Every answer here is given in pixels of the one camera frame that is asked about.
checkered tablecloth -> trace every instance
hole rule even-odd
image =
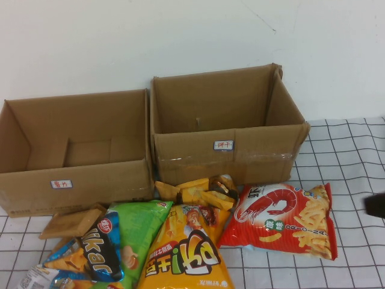
[[[362,198],[385,191],[384,118],[311,122],[288,184],[330,182],[338,258],[222,248],[237,289],[384,288],[385,222],[367,216]],[[0,288],[13,288],[58,240],[39,240],[50,217],[8,218],[0,209]]]

white label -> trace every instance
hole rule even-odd
[[[215,151],[232,151],[234,149],[233,140],[216,140],[214,142]]]
[[[35,266],[28,271],[14,289],[51,288],[58,273],[59,271],[55,269],[41,268],[40,265]]]
[[[72,182],[70,179],[58,179],[57,181],[51,181],[52,188],[72,188]]]

blue snack bag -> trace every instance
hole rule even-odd
[[[71,279],[116,282],[124,277],[120,263],[119,217],[109,211],[82,238],[52,254],[43,267],[76,273]]]

cardboard piece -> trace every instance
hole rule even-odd
[[[6,101],[0,205],[11,217],[151,199],[146,90]]]
[[[236,184],[287,181],[310,125],[276,64],[152,81],[150,127],[161,181],[230,174]]]
[[[103,211],[99,209],[66,215],[56,214],[40,234],[39,239],[83,237],[102,215]]]

food package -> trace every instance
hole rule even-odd
[[[109,211],[116,211],[120,220],[120,248],[125,278],[125,289],[132,288],[139,280],[147,252],[160,227],[167,218],[172,202],[134,202],[112,204]]]
[[[199,207],[174,206],[151,245],[138,289],[234,288]]]
[[[43,267],[79,273],[75,279],[122,280],[118,214],[108,212],[82,238],[72,239],[48,257]]]
[[[219,209],[228,211],[234,206],[235,200],[231,197],[221,194],[217,191],[201,191],[202,199],[209,205],[215,206]]]
[[[199,206],[199,209],[203,218],[205,218],[206,224],[208,225],[208,235],[214,244],[217,244],[222,235],[224,225],[226,224],[231,213],[213,207]]]
[[[239,192],[230,175],[213,176],[209,180],[209,190],[225,194],[238,200]]]
[[[73,280],[78,273],[43,268],[41,265],[30,269],[13,289],[125,289],[119,282],[96,282]]]
[[[162,200],[170,200],[176,204],[180,188],[159,181],[155,182],[155,187],[159,191],[159,195]]]
[[[66,215],[54,215],[39,239],[82,237],[104,215],[100,209],[91,209]]]
[[[183,204],[207,206],[208,203],[202,199],[201,192],[209,190],[209,179],[197,179],[177,185],[182,194]]]
[[[245,185],[219,245],[303,253],[334,260],[330,184],[311,191],[286,184]]]

